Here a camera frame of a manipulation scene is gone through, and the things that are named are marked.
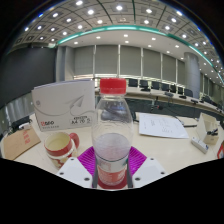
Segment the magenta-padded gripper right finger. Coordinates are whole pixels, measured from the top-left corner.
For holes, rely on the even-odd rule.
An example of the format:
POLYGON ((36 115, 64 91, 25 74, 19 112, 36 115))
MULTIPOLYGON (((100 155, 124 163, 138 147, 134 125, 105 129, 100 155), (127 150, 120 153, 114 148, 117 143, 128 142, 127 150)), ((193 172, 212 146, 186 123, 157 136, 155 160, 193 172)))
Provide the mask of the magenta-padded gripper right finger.
POLYGON ((167 175, 162 165, 153 157, 146 157, 132 147, 128 158, 127 185, 141 188, 167 175))

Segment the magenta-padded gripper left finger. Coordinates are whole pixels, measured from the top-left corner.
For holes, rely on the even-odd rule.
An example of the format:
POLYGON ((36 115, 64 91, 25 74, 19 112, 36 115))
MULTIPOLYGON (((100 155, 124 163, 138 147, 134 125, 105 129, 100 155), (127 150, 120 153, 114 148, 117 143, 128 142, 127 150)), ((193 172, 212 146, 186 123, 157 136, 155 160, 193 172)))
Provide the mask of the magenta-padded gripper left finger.
POLYGON ((70 157, 57 172, 57 176, 84 188, 97 187, 94 149, 88 148, 78 157, 70 157))

